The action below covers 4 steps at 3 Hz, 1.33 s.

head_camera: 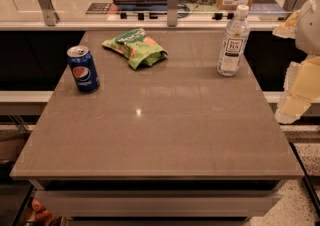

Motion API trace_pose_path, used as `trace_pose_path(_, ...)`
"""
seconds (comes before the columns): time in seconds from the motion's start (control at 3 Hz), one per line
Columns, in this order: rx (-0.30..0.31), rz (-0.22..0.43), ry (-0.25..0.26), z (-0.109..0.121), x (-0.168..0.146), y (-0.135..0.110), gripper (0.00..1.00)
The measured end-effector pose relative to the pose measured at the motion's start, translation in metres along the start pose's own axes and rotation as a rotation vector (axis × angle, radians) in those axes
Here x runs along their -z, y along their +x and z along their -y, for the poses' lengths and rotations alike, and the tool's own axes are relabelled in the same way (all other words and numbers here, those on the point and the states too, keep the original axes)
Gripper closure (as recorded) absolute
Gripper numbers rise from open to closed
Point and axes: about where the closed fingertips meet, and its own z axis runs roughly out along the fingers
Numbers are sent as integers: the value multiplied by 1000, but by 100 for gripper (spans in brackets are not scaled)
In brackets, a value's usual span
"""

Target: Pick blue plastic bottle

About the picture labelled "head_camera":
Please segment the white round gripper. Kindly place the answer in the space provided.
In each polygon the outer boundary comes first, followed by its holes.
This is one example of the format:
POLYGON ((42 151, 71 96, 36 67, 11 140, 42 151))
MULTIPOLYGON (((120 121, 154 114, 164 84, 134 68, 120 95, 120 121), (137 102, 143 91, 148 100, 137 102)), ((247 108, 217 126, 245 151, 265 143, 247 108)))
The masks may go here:
POLYGON ((298 120, 320 97, 320 0, 307 0, 272 34, 294 39, 296 47, 308 55, 301 63, 291 62, 283 84, 284 92, 275 112, 281 124, 298 120))

